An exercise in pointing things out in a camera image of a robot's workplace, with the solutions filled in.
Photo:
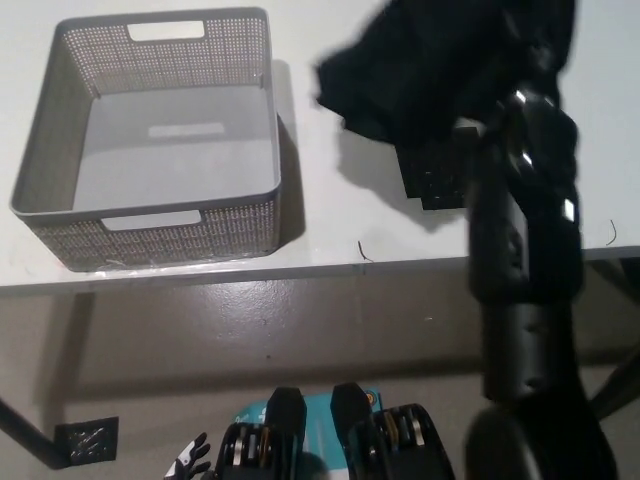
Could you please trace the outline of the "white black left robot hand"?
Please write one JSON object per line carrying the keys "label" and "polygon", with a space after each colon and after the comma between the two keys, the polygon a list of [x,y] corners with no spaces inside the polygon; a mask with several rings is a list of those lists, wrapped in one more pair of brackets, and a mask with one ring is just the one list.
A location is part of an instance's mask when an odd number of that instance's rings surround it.
{"label": "white black left robot hand", "polygon": [[200,433],[194,440],[188,443],[174,459],[163,479],[191,480],[197,475],[210,471],[211,462],[204,460],[204,457],[210,452],[210,449],[211,445],[208,443],[207,433]]}

